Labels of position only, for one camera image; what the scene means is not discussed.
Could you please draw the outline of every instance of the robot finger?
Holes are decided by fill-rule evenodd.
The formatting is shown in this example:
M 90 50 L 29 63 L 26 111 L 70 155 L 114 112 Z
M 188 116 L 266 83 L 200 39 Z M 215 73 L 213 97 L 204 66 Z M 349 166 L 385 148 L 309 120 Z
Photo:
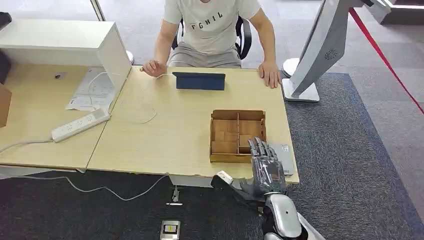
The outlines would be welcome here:
M 272 159 L 274 159 L 274 160 L 278 160 L 278 156 L 277 156 L 277 153 L 274 150 L 274 148 L 269 147 L 269 149 L 271 150 L 271 155 L 272 155 L 272 156 L 269 156 L 269 157 L 272 158 Z
M 254 157 L 259 156 L 258 150 L 256 148 L 256 144 L 250 139 L 247 140 L 247 143 L 249 143 L 249 146 L 250 146 L 250 154 L 252 154 L 252 156 Z
M 257 148 L 261 156 L 266 156 L 267 152 L 265 150 L 264 142 L 257 136 L 254 137 L 254 140 L 257 142 Z
M 266 142 L 263 142 L 263 146 L 265 147 L 266 155 L 271 159 L 273 157 L 273 153 L 271 152 L 272 148 L 270 148 Z

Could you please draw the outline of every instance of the floor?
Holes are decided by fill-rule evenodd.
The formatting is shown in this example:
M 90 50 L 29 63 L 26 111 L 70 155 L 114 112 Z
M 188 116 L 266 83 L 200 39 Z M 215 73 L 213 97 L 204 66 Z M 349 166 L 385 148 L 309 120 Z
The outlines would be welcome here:
M 106 19 L 116 21 L 126 48 L 142 64 L 153 56 L 153 45 L 163 14 L 164 0 L 100 0 Z M 299 56 L 319 0 L 260 0 L 274 24 L 277 62 Z M 2 11 L 14 18 L 92 20 L 88 0 L 0 0 Z M 382 26 L 366 8 L 359 16 L 375 38 L 405 87 L 424 108 L 424 26 Z M 257 68 L 263 59 L 253 30 L 252 49 L 244 68 Z M 424 114 L 368 43 L 351 17 L 344 57 L 329 72 L 349 74 L 366 111 L 406 189 L 424 220 Z

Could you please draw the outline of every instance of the paper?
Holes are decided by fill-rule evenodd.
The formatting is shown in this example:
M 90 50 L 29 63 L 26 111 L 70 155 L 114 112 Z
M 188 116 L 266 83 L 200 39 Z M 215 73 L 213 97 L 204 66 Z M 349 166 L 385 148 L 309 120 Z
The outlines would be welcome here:
M 116 90 L 105 69 L 90 67 L 66 106 L 67 110 L 92 111 L 95 106 L 109 109 Z

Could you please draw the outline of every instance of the man's arm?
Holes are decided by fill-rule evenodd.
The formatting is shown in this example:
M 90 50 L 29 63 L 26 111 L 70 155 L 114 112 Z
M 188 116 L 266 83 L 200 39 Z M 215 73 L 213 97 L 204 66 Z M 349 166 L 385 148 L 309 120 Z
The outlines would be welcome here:
M 170 57 L 171 46 L 177 34 L 178 24 L 173 24 L 162 20 L 160 32 L 154 45 L 154 59 L 166 65 Z
M 143 65 L 143 71 L 152 77 L 159 77 L 167 73 L 167 62 L 171 53 L 171 46 L 178 31 L 178 24 L 162 20 L 159 34 L 154 46 L 154 59 Z
M 281 74 L 276 63 L 276 37 L 273 24 L 262 8 L 250 19 L 250 22 L 257 30 L 263 48 L 264 60 L 259 66 L 260 77 L 264 79 L 267 86 L 276 88 L 278 83 L 281 84 Z

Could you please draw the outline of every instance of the person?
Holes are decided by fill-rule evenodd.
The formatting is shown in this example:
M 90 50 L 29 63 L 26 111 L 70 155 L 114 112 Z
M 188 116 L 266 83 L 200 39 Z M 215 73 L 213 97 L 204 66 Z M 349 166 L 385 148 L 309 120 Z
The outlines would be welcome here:
M 274 28 L 258 0 L 165 0 L 154 59 L 143 65 L 143 71 L 153 77 L 165 74 L 169 58 L 170 67 L 241 68 L 235 46 L 239 16 L 249 20 L 258 32 L 264 53 L 259 76 L 266 86 L 278 87 L 281 74 Z M 186 31 L 170 56 L 182 19 Z

